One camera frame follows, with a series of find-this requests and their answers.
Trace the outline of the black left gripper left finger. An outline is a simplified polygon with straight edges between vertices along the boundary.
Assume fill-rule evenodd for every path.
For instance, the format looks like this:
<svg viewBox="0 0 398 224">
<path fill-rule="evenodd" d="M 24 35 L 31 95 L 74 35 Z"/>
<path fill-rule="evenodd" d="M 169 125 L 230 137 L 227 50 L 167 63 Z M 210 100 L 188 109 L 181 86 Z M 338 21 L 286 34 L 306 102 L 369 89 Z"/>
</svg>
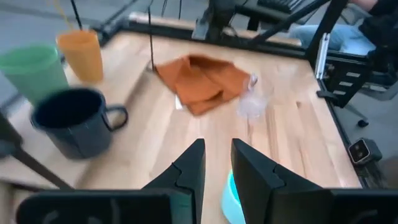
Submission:
<svg viewBox="0 0 398 224">
<path fill-rule="evenodd" d="M 155 198 L 143 220 L 148 224 L 201 224 L 205 166 L 205 140 L 196 139 L 144 186 L 154 192 Z"/>
</svg>

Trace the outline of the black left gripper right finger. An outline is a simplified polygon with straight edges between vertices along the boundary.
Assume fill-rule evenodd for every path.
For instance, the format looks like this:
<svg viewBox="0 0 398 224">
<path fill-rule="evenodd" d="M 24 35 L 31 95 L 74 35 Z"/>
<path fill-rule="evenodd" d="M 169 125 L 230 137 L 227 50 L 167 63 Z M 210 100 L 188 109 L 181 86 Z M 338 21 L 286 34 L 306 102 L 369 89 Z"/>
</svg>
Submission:
<svg viewBox="0 0 398 224">
<path fill-rule="evenodd" d="M 231 143 L 246 224 L 324 224 L 324 191 L 240 139 Z"/>
</svg>

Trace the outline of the cyan mug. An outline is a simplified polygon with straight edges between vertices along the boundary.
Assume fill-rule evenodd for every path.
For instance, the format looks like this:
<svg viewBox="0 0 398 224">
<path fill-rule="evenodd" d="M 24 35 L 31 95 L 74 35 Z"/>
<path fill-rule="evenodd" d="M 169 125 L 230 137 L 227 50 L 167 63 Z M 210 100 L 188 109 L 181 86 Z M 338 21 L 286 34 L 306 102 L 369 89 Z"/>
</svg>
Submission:
<svg viewBox="0 0 398 224">
<path fill-rule="evenodd" d="M 221 210 L 230 224 L 246 224 L 232 170 L 223 188 Z"/>
</svg>

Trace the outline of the clear glass mug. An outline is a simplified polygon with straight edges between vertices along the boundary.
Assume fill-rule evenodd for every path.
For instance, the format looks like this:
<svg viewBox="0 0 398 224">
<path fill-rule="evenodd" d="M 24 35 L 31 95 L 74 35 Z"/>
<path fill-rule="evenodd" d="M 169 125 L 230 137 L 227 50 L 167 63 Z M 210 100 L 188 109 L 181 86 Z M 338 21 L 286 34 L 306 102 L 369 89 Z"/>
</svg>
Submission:
<svg viewBox="0 0 398 224">
<path fill-rule="evenodd" d="M 259 78 L 254 73 L 243 82 L 237 113 L 246 119 L 257 119 L 266 112 L 269 96 L 267 93 L 256 91 L 258 82 Z"/>
</svg>

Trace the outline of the navy speckled enamel mug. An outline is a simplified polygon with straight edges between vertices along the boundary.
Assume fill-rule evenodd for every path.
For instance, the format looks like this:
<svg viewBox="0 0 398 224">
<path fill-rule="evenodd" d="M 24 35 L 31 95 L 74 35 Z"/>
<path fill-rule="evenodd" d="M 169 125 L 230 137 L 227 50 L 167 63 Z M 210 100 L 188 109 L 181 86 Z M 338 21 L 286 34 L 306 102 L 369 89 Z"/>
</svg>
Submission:
<svg viewBox="0 0 398 224">
<path fill-rule="evenodd" d="M 69 88 L 42 100 L 33 110 L 31 123 L 43 131 L 67 158 L 94 158 L 107 151 L 113 132 L 127 125 L 123 105 L 106 104 L 93 88 Z"/>
</svg>

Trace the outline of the orange cup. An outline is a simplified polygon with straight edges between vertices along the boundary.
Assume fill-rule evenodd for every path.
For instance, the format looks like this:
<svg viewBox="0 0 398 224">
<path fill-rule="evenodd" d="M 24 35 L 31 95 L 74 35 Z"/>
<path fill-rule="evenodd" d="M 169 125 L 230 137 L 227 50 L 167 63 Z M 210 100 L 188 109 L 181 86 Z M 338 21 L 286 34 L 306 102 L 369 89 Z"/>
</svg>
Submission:
<svg viewBox="0 0 398 224">
<path fill-rule="evenodd" d="M 72 30 L 58 35 L 56 43 L 80 81 L 99 83 L 103 80 L 101 47 L 96 32 Z"/>
</svg>

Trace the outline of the green cup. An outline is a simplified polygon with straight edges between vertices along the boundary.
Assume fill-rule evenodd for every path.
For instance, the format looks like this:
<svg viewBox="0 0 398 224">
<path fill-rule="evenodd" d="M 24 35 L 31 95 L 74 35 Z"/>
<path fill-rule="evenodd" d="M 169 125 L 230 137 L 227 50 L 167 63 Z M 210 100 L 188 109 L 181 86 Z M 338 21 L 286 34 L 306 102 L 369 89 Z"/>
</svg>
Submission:
<svg viewBox="0 0 398 224">
<path fill-rule="evenodd" d="M 0 55 L 0 71 L 32 105 L 69 87 L 57 48 L 34 44 Z"/>
</svg>

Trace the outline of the orange cloth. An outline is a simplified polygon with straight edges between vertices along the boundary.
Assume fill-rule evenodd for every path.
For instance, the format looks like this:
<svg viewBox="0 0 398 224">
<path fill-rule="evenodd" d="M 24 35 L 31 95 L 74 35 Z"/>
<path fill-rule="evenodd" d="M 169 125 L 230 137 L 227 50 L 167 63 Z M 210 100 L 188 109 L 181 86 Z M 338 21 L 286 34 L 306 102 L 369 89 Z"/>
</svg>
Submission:
<svg viewBox="0 0 398 224">
<path fill-rule="evenodd" d="M 242 95 L 251 77 L 232 62 L 195 54 L 157 64 L 155 70 L 195 116 Z"/>
</svg>

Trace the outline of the black keyboard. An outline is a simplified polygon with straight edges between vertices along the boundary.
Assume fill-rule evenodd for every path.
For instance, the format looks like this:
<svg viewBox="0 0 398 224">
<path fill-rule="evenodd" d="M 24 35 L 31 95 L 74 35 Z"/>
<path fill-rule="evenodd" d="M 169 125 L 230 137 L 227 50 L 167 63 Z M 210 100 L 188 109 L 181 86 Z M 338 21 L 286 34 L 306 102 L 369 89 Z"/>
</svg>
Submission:
<svg viewBox="0 0 398 224">
<path fill-rule="evenodd" d="M 291 14 L 312 2 L 313 0 L 257 0 L 257 5 L 267 10 Z"/>
</svg>

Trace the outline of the wooden shelf with black frame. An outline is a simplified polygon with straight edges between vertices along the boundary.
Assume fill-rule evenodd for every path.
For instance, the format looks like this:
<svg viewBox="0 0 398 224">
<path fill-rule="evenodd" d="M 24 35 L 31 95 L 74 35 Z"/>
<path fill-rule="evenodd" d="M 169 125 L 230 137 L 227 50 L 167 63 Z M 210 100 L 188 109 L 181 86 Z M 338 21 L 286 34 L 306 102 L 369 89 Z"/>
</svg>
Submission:
<svg viewBox="0 0 398 224">
<path fill-rule="evenodd" d="M 101 50 L 104 81 L 97 85 L 97 89 L 111 105 L 128 103 L 141 74 L 149 64 L 148 57 L 136 54 L 147 41 L 147 37 L 131 37 L 124 33 L 133 24 L 130 16 L 113 24 L 107 43 Z M 73 161 L 64 157 L 43 132 L 33 128 L 30 123 L 32 111 L 32 105 L 23 101 L 20 107 L 11 113 L 9 121 L 23 139 L 22 156 L 30 156 L 33 161 L 24 164 L 12 156 L 0 160 L 0 181 L 24 187 L 51 189 L 54 184 L 34 172 L 35 168 L 42 165 L 62 181 L 75 187 L 91 162 L 88 159 Z"/>
</svg>

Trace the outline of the black aluminium rig frame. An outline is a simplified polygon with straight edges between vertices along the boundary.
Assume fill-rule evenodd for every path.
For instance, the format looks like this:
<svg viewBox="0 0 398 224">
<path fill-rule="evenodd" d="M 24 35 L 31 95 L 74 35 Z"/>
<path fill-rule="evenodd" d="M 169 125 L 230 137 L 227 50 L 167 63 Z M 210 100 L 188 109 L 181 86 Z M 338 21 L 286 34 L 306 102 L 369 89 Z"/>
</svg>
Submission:
<svg viewBox="0 0 398 224">
<path fill-rule="evenodd" d="M 348 137 L 330 102 L 316 95 L 322 84 L 313 76 L 303 50 L 275 39 L 255 46 L 191 40 L 193 26 L 184 21 L 145 17 L 121 20 L 100 33 L 107 53 L 120 49 L 148 65 L 189 53 L 219 57 L 259 77 L 257 93 L 270 93 L 257 118 L 236 113 L 233 100 L 209 113 L 193 116 L 172 106 L 172 93 L 151 72 L 142 72 L 127 98 L 130 123 L 110 153 L 96 163 L 93 187 L 135 189 L 149 183 L 197 138 L 206 144 L 205 191 L 220 193 L 231 168 L 232 138 L 324 187 L 386 188 L 377 165 L 355 167 Z"/>
</svg>

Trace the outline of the silver corner bracket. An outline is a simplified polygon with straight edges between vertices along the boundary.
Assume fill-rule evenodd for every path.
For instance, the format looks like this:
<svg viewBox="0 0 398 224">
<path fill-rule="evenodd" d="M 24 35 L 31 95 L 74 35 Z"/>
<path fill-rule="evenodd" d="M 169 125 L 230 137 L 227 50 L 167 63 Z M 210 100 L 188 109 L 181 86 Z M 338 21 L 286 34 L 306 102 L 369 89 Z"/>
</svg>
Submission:
<svg viewBox="0 0 398 224">
<path fill-rule="evenodd" d="M 317 60 L 315 64 L 315 78 L 317 80 L 323 79 L 324 76 L 329 41 L 330 33 L 324 33 L 319 43 Z"/>
</svg>

